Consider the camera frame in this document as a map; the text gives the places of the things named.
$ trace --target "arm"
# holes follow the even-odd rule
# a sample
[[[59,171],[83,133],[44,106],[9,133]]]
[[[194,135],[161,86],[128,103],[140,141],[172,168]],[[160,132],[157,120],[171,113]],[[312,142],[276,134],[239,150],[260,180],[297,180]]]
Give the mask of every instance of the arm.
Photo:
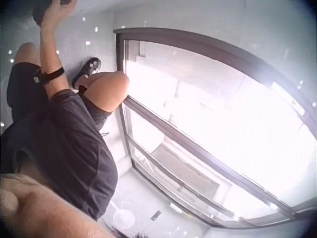
[[[41,23],[41,48],[40,58],[42,73],[53,73],[62,67],[56,53],[54,31],[74,9],[77,0],[71,0],[68,5],[61,5],[60,0],[52,0],[50,7],[46,10]],[[46,94],[50,99],[53,95],[64,89],[69,89],[66,75],[63,74],[44,86]]]
[[[25,175],[2,175],[0,210],[4,223],[19,238],[113,238],[100,224]]]

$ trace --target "person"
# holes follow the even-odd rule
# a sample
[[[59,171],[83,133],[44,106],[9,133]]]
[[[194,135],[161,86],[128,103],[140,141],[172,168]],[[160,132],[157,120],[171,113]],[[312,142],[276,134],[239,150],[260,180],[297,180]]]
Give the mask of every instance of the person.
[[[54,31],[76,2],[52,0],[40,26],[40,53],[26,43],[15,57],[7,89],[14,123],[1,137],[1,173],[27,175],[97,220],[118,180],[99,130],[126,98],[129,79],[123,72],[93,74],[101,62],[92,58],[73,80],[79,92],[70,89]]]
[[[1,237],[23,238],[128,238],[113,229],[108,231],[82,211],[67,203],[48,188],[22,174],[2,175],[0,211],[11,233]],[[146,238],[136,235],[134,238]]]

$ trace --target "black wristband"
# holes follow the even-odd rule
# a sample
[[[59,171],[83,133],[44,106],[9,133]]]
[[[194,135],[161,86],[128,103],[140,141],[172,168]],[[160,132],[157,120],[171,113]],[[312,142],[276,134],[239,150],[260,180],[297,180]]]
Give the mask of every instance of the black wristband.
[[[33,77],[35,83],[41,83],[43,85],[48,84],[50,81],[62,76],[65,73],[64,68],[60,68],[58,71],[47,74],[41,73],[41,69],[36,72],[36,75]]]

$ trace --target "dark hair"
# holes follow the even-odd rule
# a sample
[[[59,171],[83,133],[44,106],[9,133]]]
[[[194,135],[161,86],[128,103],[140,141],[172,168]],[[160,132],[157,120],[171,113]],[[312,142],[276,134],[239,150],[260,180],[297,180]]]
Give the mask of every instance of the dark hair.
[[[141,234],[141,233],[137,233],[136,235],[129,237],[126,234],[122,233],[121,231],[119,231],[117,228],[112,227],[111,228],[112,233],[115,235],[115,237],[117,238],[149,238],[147,235],[145,234]]]

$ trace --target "black shorts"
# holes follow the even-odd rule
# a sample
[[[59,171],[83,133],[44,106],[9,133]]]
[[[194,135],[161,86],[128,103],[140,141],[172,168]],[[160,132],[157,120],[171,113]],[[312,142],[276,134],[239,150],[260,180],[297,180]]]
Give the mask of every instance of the black shorts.
[[[17,122],[31,112],[44,110],[49,101],[42,85],[33,81],[35,72],[40,69],[31,63],[18,63],[11,72],[7,89],[7,102],[12,108],[13,122]],[[107,118],[111,115],[93,104],[80,90],[78,95],[83,100],[89,114],[95,121],[98,130],[104,126]]]

